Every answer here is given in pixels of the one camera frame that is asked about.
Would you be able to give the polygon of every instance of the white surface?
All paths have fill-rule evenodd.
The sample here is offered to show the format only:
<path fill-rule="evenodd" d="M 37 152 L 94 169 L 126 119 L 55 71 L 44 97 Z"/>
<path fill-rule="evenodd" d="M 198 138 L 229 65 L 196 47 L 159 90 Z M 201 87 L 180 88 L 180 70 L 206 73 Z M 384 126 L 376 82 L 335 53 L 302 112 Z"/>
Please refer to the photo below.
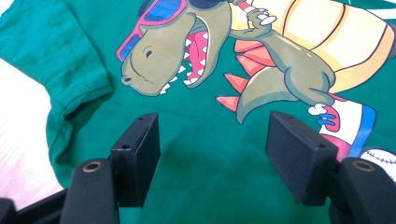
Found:
<path fill-rule="evenodd" d="M 11 0 L 1 0 L 0 14 Z M 50 98 L 45 89 L 0 60 L 0 197 L 17 209 L 61 190 L 50 167 L 46 122 Z"/>

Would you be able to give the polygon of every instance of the green fabric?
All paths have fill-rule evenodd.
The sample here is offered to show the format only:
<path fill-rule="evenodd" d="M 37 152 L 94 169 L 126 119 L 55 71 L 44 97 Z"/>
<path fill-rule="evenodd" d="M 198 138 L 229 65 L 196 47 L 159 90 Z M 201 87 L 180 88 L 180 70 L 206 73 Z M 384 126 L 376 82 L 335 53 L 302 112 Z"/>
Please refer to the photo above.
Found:
<path fill-rule="evenodd" d="M 179 81 L 165 95 L 147 97 L 120 82 L 116 50 L 133 30 L 141 2 L 17 0 L 0 18 L 0 57 L 50 95 L 49 158 L 60 183 L 69 185 L 77 164 L 107 158 L 137 117 L 159 112 L 162 156 L 144 209 L 121 209 L 122 223 L 329 223 L 327 205 L 295 203 L 265 155 L 270 111 L 292 114 L 318 130 L 308 106 L 272 103 L 239 124 L 216 100 L 237 95 L 223 74 L 248 77 L 232 38 L 214 73 L 196 89 Z M 366 147 L 396 145 L 384 135 L 396 126 L 390 92 L 395 61 L 361 88 L 340 94 L 378 114 Z"/>

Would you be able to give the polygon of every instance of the cartoon dinosaur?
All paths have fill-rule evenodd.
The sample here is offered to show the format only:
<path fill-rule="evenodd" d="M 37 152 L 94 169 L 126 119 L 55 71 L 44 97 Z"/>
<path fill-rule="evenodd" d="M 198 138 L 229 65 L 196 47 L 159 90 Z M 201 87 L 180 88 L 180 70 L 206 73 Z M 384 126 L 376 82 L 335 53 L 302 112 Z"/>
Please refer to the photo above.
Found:
<path fill-rule="evenodd" d="M 323 135 L 346 142 L 336 144 L 345 148 L 340 160 L 351 151 L 356 156 L 355 138 L 364 133 L 356 146 L 361 148 L 375 112 L 332 93 L 359 86 L 375 74 L 396 51 L 394 30 L 364 9 L 334 1 L 250 0 L 249 13 L 240 7 L 244 3 L 155 0 L 118 50 L 122 83 L 147 96 L 166 93 L 183 71 L 181 63 L 189 60 L 192 71 L 184 83 L 196 88 L 215 70 L 226 38 L 259 42 L 274 64 L 247 81 L 236 101 L 237 120 L 242 123 L 251 110 L 273 101 L 301 100 L 311 106 L 312 115 L 321 116 Z M 276 20 L 268 21 L 273 16 Z M 349 131 L 351 137 L 340 131 L 343 108 L 350 108 L 346 116 L 350 111 L 370 115 L 365 125 L 357 122 Z"/>

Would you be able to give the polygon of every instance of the pink tongue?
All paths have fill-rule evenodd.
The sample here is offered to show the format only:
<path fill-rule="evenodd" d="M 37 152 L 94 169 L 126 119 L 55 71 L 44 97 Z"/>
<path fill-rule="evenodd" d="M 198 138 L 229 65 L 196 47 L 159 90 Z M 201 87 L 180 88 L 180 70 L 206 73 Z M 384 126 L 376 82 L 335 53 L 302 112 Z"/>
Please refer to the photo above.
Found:
<path fill-rule="evenodd" d="M 191 41 L 190 48 L 187 49 L 190 54 L 190 61 L 192 66 L 191 75 L 187 78 L 190 80 L 192 78 L 199 78 L 200 75 L 198 72 L 202 70 L 200 73 L 202 74 L 203 69 L 205 68 L 201 61 L 206 59 L 206 53 L 204 52 L 204 48 L 207 46 L 207 39 L 204 38 L 204 35 L 207 35 L 206 31 L 198 32 L 193 35 L 189 35 L 188 39 Z"/>

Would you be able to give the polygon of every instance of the red spike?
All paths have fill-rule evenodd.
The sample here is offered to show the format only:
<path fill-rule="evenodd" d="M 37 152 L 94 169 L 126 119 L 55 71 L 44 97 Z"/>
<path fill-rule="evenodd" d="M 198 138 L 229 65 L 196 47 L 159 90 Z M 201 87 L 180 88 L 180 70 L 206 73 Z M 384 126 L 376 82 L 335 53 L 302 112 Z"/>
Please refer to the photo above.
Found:
<path fill-rule="evenodd" d="M 275 67 L 274 61 L 271 59 L 270 53 L 266 47 L 251 49 L 244 53 L 249 59 L 267 66 Z"/>
<path fill-rule="evenodd" d="M 227 78 L 227 80 L 231 83 L 233 88 L 238 91 L 239 93 L 242 93 L 246 85 L 248 84 L 248 79 L 238 77 L 235 75 L 231 74 L 224 74 L 224 76 Z"/>
<path fill-rule="evenodd" d="M 238 96 L 218 96 L 218 97 L 216 97 L 216 100 L 218 100 L 225 107 L 227 107 L 230 110 L 232 110 L 233 112 L 235 112 L 236 108 L 238 107 L 239 97 Z"/>
<path fill-rule="evenodd" d="M 252 40 L 236 40 L 233 50 L 237 53 L 242 53 L 250 49 L 255 49 L 262 46 L 262 42 Z"/>
<path fill-rule="evenodd" d="M 254 74 L 256 74 L 265 67 L 265 65 L 256 63 L 255 61 L 243 55 L 236 56 L 236 59 L 238 59 L 238 61 L 242 64 L 242 66 L 251 77 L 253 77 Z"/>

